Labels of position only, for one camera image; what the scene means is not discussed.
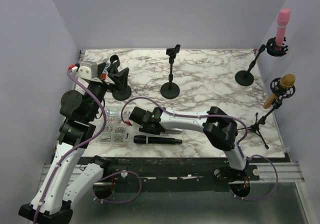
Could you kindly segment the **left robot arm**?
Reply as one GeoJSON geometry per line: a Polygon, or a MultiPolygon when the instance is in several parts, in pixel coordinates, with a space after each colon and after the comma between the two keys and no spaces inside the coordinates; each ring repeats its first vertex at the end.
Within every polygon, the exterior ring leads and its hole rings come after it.
{"type": "Polygon", "coordinates": [[[67,76],[85,93],[73,89],[63,94],[60,114],[65,120],[59,129],[53,161],[36,196],[18,211],[19,216],[35,224],[68,224],[75,205],[85,193],[95,182],[107,181],[111,175],[111,169],[101,157],[96,156],[80,176],[70,182],[89,142],[102,133],[101,130],[95,131],[96,126],[92,124],[98,111],[103,116],[103,126],[107,120],[102,102],[109,85],[97,77],[84,86],[75,78],[78,73],[79,70],[74,67],[67,71],[67,76]]]}

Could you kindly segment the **black handheld microphone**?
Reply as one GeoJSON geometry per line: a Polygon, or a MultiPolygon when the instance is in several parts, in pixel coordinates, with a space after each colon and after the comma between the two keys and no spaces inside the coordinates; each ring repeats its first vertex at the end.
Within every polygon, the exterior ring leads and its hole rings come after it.
{"type": "Polygon", "coordinates": [[[183,141],[170,137],[135,135],[133,137],[133,143],[138,145],[180,145],[183,141]]]}

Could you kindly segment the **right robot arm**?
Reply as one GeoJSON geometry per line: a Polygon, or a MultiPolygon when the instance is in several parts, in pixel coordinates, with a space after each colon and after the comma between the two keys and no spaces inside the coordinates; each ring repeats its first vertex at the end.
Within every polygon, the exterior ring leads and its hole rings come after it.
{"type": "Polygon", "coordinates": [[[213,147],[224,152],[230,166],[230,175],[241,180],[248,174],[247,161],[236,145],[237,123],[218,107],[207,112],[185,112],[161,109],[146,111],[135,107],[129,120],[140,126],[143,133],[160,135],[172,129],[190,130],[205,134],[213,147]]]}

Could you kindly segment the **black clamp microphone stand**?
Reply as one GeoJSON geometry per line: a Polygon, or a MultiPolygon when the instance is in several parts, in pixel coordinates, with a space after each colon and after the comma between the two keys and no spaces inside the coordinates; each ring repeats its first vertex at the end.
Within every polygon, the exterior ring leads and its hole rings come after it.
{"type": "Polygon", "coordinates": [[[118,70],[121,62],[116,54],[112,55],[109,61],[110,65],[106,70],[107,76],[114,82],[114,84],[109,84],[112,96],[117,101],[127,100],[132,94],[132,90],[128,85],[130,69],[126,67],[121,71],[118,70]]]}

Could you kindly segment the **silver grey microphone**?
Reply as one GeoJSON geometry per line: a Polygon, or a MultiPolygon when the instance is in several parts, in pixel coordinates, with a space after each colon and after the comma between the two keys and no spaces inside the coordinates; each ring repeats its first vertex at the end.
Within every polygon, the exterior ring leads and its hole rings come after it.
{"type": "Polygon", "coordinates": [[[180,135],[183,131],[181,129],[169,129],[162,131],[161,134],[165,135],[180,135]]]}

